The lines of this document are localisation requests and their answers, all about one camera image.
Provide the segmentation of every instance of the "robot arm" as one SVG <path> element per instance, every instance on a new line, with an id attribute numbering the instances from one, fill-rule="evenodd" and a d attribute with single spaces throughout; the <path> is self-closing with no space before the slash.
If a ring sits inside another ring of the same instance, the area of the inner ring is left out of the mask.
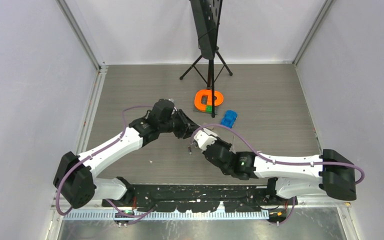
<path id="1" fill-rule="evenodd" d="M 161 133 L 174 133 L 179 139 L 187 139 L 198 128 L 199 126 L 190 120 L 181 109 L 175 109 L 174 103 L 160 99 L 152 110 L 147 112 L 146 116 L 132 121 L 124 132 L 79 155 L 74 155 L 72 152 L 65 154 L 61 158 L 53 184 L 58 188 L 66 173 L 75 164 L 87 159 L 68 176 L 62 185 L 61 194 L 71 206 L 78 209 L 90 200 L 101 199 L 128 203 L 134 192 L 124 178 L 103 179 L 97 176 L 123 156 L 156 140 Z M 193 136 L 193 141 L 202 150 L 205 158 L 220 168 L 225 175 L 231 175 L 241 180 L 270 178 L 267 189 L 270 189 L 273 196 L 289 199 L 294 196 L 327 193 L 328 196 L 336 199 L 348 201 L 355 199 L 353 169 L 351 171 L 346 168 L 331 167 L 328 169 L 322 165 L 289 166 L 276 164 L 277 161 L 290 163 L 322 162 L 323 159 L 319 158 L 318 155 L 286 157 L 262 154 L 261 157 L 251 151 L 232 152 L 230 151 L 232 146 L 230 143 L 223 141 L 207 128 L 199 130 Z M 336 154 L 330 158 L 332 161 L 345 159 L 333 150 L 325 151 L 329 151 L 326 152 L 326 155 Z M 273 163 L 264 160 L 263 157 L 271 159 Z M 346 184 L 353 182 L 354 185 L 338 188 L 339 183 L 336 175 L 332 176 L 327 172 L 340 175 L 340 179 L 346 175 Z M 331 178 L 330 181 L 326 181 L 326 176 Z M 336 186 L 334 190 L 332 187 L 327 187 L 331 186 L 329 184 Z"/>

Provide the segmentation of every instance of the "white panel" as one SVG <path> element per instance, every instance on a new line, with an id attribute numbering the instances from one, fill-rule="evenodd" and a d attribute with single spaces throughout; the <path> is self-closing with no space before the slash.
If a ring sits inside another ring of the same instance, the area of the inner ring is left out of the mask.
<path id="1" fill-rule="evenodd" d="M 106 64 L 191 63 L 200 55 L 188 0 L 69 2 Z M 292 62 L 323 2 L 225 0 L 220 53 L 230 63 Z"/>
<path id="2" fill-rule="evenodd" d="M 0 0 L 0 240 L 45 238 L 95 77 L 55 0 Z"/>
<path id="3" fill-rule="evenodd" d="M 360 239 L 384 239 L 384 1 L 337 0 L 298 72 L 322 146 L 365 170 Z"/>

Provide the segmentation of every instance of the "blue object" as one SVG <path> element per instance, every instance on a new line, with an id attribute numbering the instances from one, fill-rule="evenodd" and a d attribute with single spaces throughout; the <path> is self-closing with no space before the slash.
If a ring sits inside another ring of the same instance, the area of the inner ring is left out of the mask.
<path id="1" fill-rule="evenodd" d="M 238 114 L 235 111 L 227 110 L 224 114 L 223 119 L 221 120 L 221 125 L 224 125 L 228 128 L 232 128 L 237 117 Z"/>

